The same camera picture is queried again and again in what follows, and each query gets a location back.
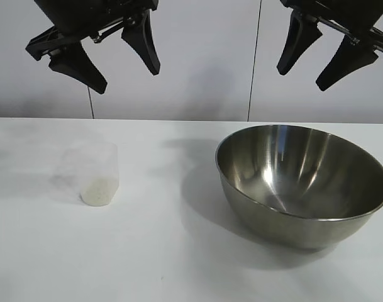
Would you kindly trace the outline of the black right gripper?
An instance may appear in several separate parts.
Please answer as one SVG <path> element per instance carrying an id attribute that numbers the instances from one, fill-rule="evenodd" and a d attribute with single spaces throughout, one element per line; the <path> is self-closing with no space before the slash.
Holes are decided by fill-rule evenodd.
<path id="1" fill-rule="evenodd" d="M 280 75 L 286 75 L 300 56 L 323 34 L 318 20 L 334 21 L 352 38 L 370 42 L 383 52 L 383 31 L 374 25 L 383 15 L 383 1 L 282 1 L 292 11 L 284 49 L 277 64 Z M 379 56 L 372 46 L 345 35 L 338 50 L 320 73 L 316 85 L 325 91 L 345 76 L 373 64 Z"/>

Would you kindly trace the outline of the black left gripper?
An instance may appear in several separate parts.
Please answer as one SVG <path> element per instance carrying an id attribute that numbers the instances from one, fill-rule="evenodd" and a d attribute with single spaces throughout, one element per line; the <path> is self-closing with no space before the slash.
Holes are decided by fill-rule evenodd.
<path id="1" fill-rule="evenodd" d="M 152 36 L 150 12 L 158 1 L 36 1 L 53 26 L 32 38 L 26 51 L 37 61 L 51 54 L 49 68 L 69 76 L 99 94 L 107 81 L 91 62 L 81 40 L 100 43 L 122 29 L 121 38 L 138 54 L 147 69 L 157 75 L 160 61 Z"/>

